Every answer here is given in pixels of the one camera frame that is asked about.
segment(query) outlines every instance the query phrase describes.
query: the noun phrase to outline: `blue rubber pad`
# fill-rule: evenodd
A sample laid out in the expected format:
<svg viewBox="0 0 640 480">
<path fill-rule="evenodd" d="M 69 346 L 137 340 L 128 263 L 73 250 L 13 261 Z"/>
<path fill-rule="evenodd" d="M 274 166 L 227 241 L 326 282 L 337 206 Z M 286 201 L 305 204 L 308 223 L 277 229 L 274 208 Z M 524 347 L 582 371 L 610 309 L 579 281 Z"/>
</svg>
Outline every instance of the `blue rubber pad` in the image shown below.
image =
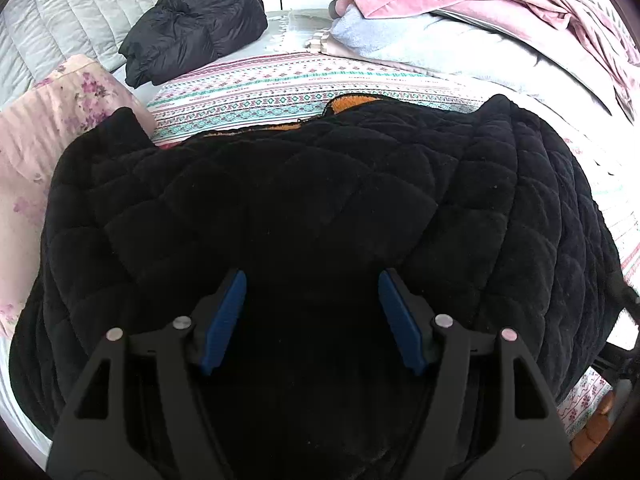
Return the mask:
<svg viewBox="0 0 640 480">
<path fill-rule="evenodd" d="M 242 311 L 245 296 L 246 275 L 242 270 L 238 270 L 220 304 L 216 317 L 207 330 L 204 356 L 200 362 L 203 374 L 210 375 L 214 368 L 222 364 L 226 348 Z"/>
<path fill-rule="evenodd" d="M 427 367 L 422 355 L 422 334 L 386 270 L 378 278 L 378 297 L 404 366 L 417 376 L 422 375 Z"/>
</svg>

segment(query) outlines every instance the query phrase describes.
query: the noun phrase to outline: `floral pillow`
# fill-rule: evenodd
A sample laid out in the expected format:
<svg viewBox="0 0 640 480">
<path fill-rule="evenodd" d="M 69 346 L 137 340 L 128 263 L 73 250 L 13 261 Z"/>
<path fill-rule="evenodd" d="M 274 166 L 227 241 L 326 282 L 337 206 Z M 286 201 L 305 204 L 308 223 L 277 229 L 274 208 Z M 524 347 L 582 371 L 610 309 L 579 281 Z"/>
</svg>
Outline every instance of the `floral pillow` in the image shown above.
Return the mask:
<svg viewBox="0 0 640 480">
<path fill-rule="evenodd" d="M 156 120 L 97 61 L 73 56 L 0 112 L 0 335 L 11 336 L 40 264 L 47 193 L 60 155 L 121 107 Z"/>
</svg>

